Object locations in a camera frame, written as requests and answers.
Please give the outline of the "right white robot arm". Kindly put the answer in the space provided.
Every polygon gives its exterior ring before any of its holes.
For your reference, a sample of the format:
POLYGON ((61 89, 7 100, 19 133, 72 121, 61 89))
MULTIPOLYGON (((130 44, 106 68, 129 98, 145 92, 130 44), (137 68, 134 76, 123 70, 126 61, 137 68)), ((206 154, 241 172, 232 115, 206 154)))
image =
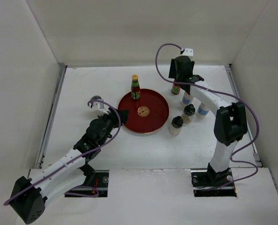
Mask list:
POLYGON ((195 187, 218 187, 225 183, 231 154, 247 132, 245 106, 213 92, 201 76, 193 74, 193 68, 194 62, 188 56, 178 56, 171 60, 168 76, 187 94, 198 99, 204 111, 211 111, 215 116, 213 131, 217 143, 214 155, 206 172, 192 175, 192 184, 195 187))

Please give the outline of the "green label sauce bottle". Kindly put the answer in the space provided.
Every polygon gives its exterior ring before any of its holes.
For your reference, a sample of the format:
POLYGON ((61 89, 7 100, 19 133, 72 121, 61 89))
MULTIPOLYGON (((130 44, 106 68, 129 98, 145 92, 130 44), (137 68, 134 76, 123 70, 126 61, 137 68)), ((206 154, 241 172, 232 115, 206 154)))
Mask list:
POLYGON ((138 75, 132 75, 131 97, 134 100, 138 100, 140 98, 140 86, 138 75))
POLYGON ((179 84, 176 83, 176 81, 173 82, 172 84, 172 88, 171 88, 171 92, 174 94, 174 95, 178 95, 181 91, 181 87, 179 84))

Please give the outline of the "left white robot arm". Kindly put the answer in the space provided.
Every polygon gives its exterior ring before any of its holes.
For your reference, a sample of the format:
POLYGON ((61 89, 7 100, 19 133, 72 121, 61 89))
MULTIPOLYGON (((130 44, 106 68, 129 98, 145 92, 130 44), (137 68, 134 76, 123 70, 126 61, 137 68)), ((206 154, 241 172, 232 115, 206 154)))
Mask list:
POLYGON ((37 176, 16 180, 8 204, 25 224, 35 222, 58 194, 94 183, 95 170, 89 161, 113 139, 112 130, 125 124, 128 114, 128 110, 110 108, 90 122, 82 138, 60 160, 37 176))

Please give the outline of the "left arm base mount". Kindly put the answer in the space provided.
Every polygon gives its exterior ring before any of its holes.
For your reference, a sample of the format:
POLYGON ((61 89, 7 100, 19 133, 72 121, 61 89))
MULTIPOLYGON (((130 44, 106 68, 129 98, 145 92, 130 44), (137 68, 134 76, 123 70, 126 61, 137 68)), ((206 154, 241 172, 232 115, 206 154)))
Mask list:
POLYGON ((109 170, 95 170, 88 164, 81 170, 86 176, 84 183, 65 193, 65 197, 107 197, 109 170))

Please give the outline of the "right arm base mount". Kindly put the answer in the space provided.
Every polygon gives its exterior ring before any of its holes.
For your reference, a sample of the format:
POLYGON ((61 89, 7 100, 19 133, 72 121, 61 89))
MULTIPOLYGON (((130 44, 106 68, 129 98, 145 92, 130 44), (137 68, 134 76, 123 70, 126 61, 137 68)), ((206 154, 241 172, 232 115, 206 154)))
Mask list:
POLYGON ((192 170, 191 183, 195 197, 236 197, 236 189, 230 168, 215 172, 210 164, 207 170, 192 170))

